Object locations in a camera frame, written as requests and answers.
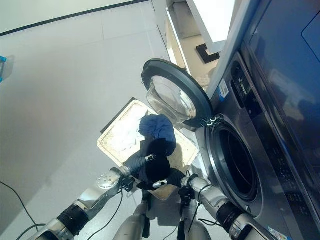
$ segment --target blue object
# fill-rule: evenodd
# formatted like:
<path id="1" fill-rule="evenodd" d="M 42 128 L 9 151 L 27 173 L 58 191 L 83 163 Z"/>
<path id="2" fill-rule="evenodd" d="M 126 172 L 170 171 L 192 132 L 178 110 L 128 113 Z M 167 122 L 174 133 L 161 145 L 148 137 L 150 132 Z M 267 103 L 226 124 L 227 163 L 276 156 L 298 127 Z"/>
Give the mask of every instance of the blue object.
<path id="1" fill-rule="evenodd" d="M 7 61 L 7 58 L 4 56 L 0 56 L 0 83 L 3 80 L 3 73 L 4 73 L 4 68 L 5 68 L 5 62 Z"/>
<path id="2" fill-rule="evenodd" d="M 140 122 L 139 132 L 143 136 L 152 136 L 154 139 L 165 139 L 169 142 L 168 156 L 176 149 L 177 141 L 174 126 L 163 114 L 144 116 Z"/>

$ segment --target white wall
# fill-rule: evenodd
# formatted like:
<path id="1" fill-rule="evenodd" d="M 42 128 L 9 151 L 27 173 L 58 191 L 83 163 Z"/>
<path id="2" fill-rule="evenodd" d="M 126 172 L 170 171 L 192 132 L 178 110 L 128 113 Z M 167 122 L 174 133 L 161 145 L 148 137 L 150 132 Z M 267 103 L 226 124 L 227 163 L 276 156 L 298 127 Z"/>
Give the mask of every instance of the white wall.
<path id="1" fill-rule="evenodd" d="M 0 33 L 130 0 L 0 0 Z"/>

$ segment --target gray floor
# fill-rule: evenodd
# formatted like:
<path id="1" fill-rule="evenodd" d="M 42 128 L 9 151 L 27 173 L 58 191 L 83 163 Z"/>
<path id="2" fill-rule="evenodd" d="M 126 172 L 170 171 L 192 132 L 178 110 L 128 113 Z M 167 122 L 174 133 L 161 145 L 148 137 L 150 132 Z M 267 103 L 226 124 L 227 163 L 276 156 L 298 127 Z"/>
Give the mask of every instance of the gray floor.
<path id="1" fill-rule="evenodd" d="M 115 167 L 97 147 L 100 130 L 131 97 L 147 103 L 143 65 L 168 54 L 148 1 L 2 36 L 0 55 L 8 57 L 10 75 L 0 84 L 0 179 L 16 189 L 37 223 L 46 223 Z M 112 239 L 140 200 L 140 191 L 125 195 L 110 226 L 95 239 Z M 111 199 L 76 239 L 86 240 L 102 227 L 119 201 L 120 195 Z M 2 185 L 0 218 L 4 240 L 32 225 Z M 151 239 L 173 229 L 154 219 Z M 228 239 L 221 229 L 210 232 L 213 239 Z"/>

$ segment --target clothing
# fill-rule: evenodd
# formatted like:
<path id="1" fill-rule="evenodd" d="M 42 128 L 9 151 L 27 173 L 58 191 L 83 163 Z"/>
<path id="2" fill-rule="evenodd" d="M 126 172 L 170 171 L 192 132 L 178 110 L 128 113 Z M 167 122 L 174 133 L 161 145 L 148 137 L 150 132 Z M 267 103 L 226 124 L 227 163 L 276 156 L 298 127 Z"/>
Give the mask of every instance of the clothing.
<path id="1" fill-rule="evenodd" d="M 165 139 L 164 156 L 168 157 L 174 153 L 177 146 L 174 126 L 165 115 L 144 116 L 139 125 L 139 132 L 146 138 L 151 136 L 153 139 Z"/>

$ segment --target door hinge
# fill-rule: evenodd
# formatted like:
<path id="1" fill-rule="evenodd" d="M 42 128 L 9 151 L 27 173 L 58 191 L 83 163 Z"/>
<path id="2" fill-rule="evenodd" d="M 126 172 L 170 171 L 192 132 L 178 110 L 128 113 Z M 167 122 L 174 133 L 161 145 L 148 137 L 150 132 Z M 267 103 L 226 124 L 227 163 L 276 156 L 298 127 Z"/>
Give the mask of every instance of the door hinge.
<path id="1" fill-rule="evenodd" d="M 205 121 L 205 120 L 203 121 L 205 122 L 204 126 L 212 127 L 215 124 L 222 122 L 223 120 L 224 120 L 224 116 L 222 114 L 216 114 L 212 118 L 210 118 L 209 121 Z"/>

